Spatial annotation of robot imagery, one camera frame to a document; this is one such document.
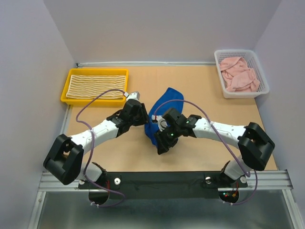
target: pink cloth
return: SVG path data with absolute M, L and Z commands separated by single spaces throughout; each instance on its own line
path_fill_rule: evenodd
M 220 71 L 229 92 L 257 92 L 259 80 L 243 57 L 228 57 L 220 63 Z

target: white plastic laundry basket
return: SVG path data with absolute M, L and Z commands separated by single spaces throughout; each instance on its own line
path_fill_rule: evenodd
M 265 79 L 263 70 L 261 68 L 261 65 L 259 64 L 259 61 L 256 57 L 256 54 L 251 51 L 251 50 L 217 50 L 214 53 L 215 60 L 216 60 L 216 66 L 217 66 L 217 71 L 220 79 L 220 83 L 223 89 L 223 94 L 226 99 L 238 99 L 238 98 L 255 98 L 259 96 L 260 94 L 267 94 L 269 92 L 269 86 L 268 83 Z M 259 88 L 257 92 L 228 92 L 226 88 L 226 82 L 223 79 L 223 76 L 221 75 L 220 72 L 220 67 L 219 63 L 227 58 L 227 57 L 235 57 L 235 56 L 240 56 L 243 57 L 250 68 L 253 68 L 257 79 L 261 82 L 259 85 Z

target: blue cloth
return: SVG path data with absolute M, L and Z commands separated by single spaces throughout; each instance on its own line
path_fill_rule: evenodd
M 155 146 L 157 146 L 157 140 L 155 139 L 153 134 L 159 130 L 159 127 L 158 127 L 157 123 L 152 123 L 152 115 L 155 112 L 155 110 L 158 108 L 158 106 L 160 106 L 162 103 L 172 100 L 172 99 L 183 99 L 183 95 L 179 91 L 169 87 L 169 88 L 167 88 L 164 95 L 162 95 L 161 98 L 154 104 L 154 106 L 152 107 L 152 109 L 150 110 L 150 112 L 148 114 L 149 123 L 145 124 L 145 127 L 144 127 L 145 134 L 150 138 L 150 140 L 152 141 L 152 144 Z M 168 109 L 170 109 L 172 107 L 176 108 L 177 111 L 182 113 L 183 102 L 176 101 L 176 102 L 167 103 L 164 106 L 160 107 L 160 109 L 157 111 L 156 115 L 163 115 Z

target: striped cloth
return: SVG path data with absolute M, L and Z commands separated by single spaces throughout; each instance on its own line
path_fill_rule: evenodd
M 99 94 L 113 88 L 124 91 L 126 75 L 71 75 L 66 94 L 71 99 L 94 99 Z M 113 91 L 99 99 L 123 99 L 122 92 Z

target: yellow basket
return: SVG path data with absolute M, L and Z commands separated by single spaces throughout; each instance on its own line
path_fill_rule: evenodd
M 66 97 L 68 92 L 71 75 L 126 75 L 124 91 L 127 90 L 128 69 L 102 69 L 102 68 L 72 68 L 69 71 L 65 86 L 61 94 L 61 101 L 74 106 L 85 106 L 92 99 L 70 99 Z M 97 99 L 90 106 L 123 106 L 126 98 L 123 99 Z

